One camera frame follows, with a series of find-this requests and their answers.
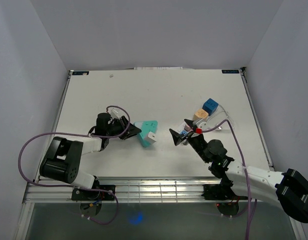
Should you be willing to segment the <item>teal triangular socket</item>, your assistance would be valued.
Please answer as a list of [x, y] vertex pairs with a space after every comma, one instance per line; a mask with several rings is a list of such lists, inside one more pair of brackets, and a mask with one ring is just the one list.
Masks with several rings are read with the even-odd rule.
[[140, 144], [144, 147], [147, 148], [150, 145], [147, 145], [144, 141], [145, 136], [149, 132], [157, 133], [157, 128], [158, 128], [158, 122], [156, 120], [147, 120], [147, 121], [136, 121], [134, 122], [134, 126], [141, 129], [141, 133], [137, 134], [137, 138], [140, 142]]

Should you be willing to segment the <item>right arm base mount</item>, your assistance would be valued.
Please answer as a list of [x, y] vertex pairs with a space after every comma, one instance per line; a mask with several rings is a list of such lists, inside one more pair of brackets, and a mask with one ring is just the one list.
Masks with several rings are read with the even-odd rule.
[[228, 218], [239, 217], [248, 210], [246, 205], [240, 209], [240, 200], [247, 200], [246, 196], [236, 195], [229, 187], [219, 184], [204, 184], [201, 196], [205, 200], [216, 201], [216, 207], [221, 215]]

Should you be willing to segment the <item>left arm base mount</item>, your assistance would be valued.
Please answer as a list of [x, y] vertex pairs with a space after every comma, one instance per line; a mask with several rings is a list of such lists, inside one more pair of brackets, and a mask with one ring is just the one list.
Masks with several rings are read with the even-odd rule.
[[108, 192], [74, 188], [71, 200], [81, 202], [79, 209], [84, 216], [95, 217], [100, 213], [103, 201], [114, 201], [115, 198]]

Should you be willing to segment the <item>white square charger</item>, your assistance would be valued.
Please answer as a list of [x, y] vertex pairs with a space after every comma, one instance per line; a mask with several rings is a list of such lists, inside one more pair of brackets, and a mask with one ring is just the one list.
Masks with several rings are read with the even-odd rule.
[[154, 143], [157, 142], [157, 137], [156, 137], [156, 134], [154, 132], [149, 132], [145, 138], [144, 138], [144, 142], [147, 144], [147, 145], [152, 145]]

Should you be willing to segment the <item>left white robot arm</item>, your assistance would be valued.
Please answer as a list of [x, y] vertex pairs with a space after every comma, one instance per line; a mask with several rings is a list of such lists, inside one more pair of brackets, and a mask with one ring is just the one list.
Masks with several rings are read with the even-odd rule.
[[56, 136], [52, 139], [39, 167], [39, 174], [45, 178], [83, 188], [82, 193], [94, 200], [100, 195], [100, 183], [96, 176], [80, 170], [83, 155], [103, 151], [109, 144], [109, 137], [121, 134], [126, 140], [141, 133], [141, 129], [129, 123], [125, 116], [100, 113], [96, 125], [88, 137], [68, 139]]

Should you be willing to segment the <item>blue cube socket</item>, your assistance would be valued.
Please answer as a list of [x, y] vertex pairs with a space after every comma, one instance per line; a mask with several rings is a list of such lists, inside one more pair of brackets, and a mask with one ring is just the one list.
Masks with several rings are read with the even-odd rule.
[[209, 98], [202, 106], [202, 109], [211, 116], [218, 108], [219, 104], [212, 98]]

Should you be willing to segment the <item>white colourful power strip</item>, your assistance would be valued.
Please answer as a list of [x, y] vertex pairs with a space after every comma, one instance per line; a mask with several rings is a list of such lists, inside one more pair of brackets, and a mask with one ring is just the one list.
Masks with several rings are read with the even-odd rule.
[[198, 136], [199, 134], [198, 133], [195, 133], [194, 130], [188, 128], [188, 126], [186, 125], [186, 123], [182, 123], [179, 127], [179, 129], [177, 130], [178, 133], [181, 133], [181, 132], [188, 132], [188, 137], [192, 136], [192, 137], [196, 137]]

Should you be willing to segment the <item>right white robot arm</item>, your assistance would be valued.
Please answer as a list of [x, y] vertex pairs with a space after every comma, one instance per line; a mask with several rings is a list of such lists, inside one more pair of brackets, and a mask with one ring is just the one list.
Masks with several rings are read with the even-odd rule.
[[219, 184], [203, 186], [205, 200], [237, 200], [240, 197], [256, 199], [281, 208], [289, 217], [308, 223], [308, 181], [297, 170], [285, 172], [264, 170], [246, 166], [227, 155], [227, 150], [218, 139], [206, 141], [202, 120], [185, 119], [190, 131], [179, 133], [170, 129], [175, 146], [189, 144], [209, 171], [220, 179]]

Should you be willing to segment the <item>beige cube socket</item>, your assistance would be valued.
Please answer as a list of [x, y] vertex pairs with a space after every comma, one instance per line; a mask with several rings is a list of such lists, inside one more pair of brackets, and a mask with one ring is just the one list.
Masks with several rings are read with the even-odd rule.
[[198, 119], [207, 119], [209, 117], [209, 113], [205, 111], [204, 109], [200, 108], [198, 109], [194, 115], [193, 115], [193, 120], [198, 120]]

